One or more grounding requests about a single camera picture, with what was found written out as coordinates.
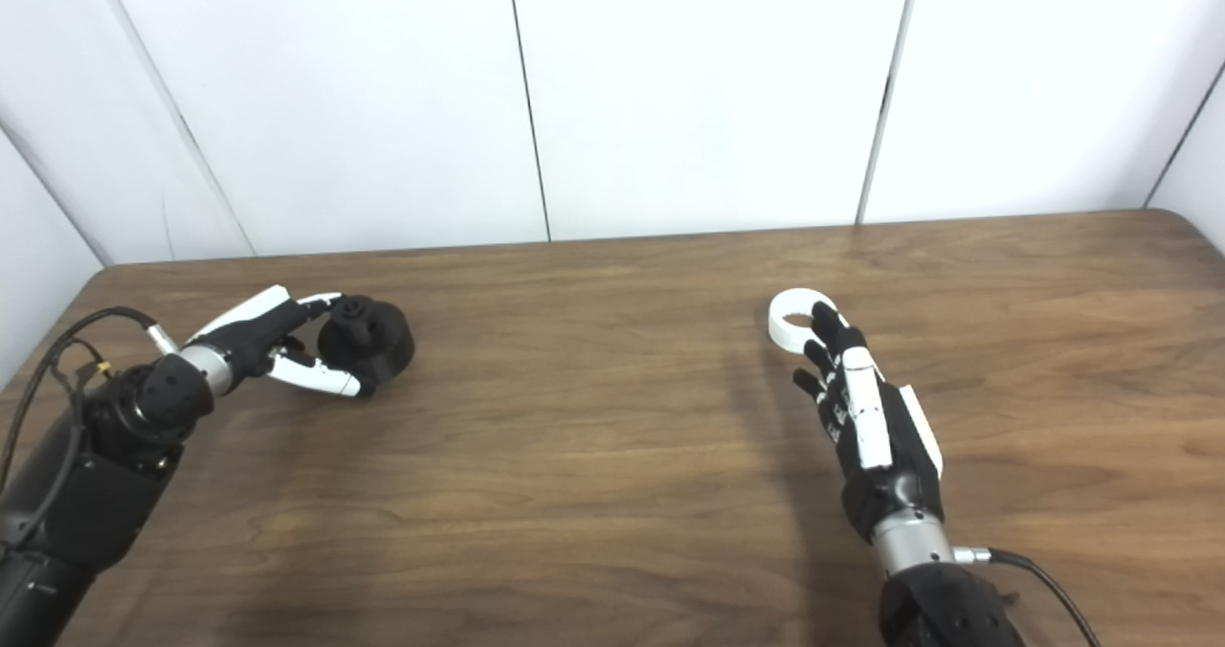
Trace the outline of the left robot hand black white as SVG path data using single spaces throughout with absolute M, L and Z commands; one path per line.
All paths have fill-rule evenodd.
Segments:
M 379 388 L 375 377 L 311 357 L 296 348 L 293 337 L 344 298 L 341 290 L 328 290 L 295 299 L 285 286 L 271 286 L 205 324 L 178 355 L 201 373 L 214 397 L 232 393 L 247 377 L 272 377 L 327 395 L 368 397 Z

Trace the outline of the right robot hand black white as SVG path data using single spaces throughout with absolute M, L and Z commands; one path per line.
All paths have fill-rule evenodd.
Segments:
M 802 347 L 811 368 L 797 368 L 793 384 L 813 399 L 835 447 L 849 524 L 871 540 L 877 524 L 905 510 L 943 522 L 938 446 L 914 391 L 884 380 L 862 330 L 831 300 L 813 303 L 811 328 Z

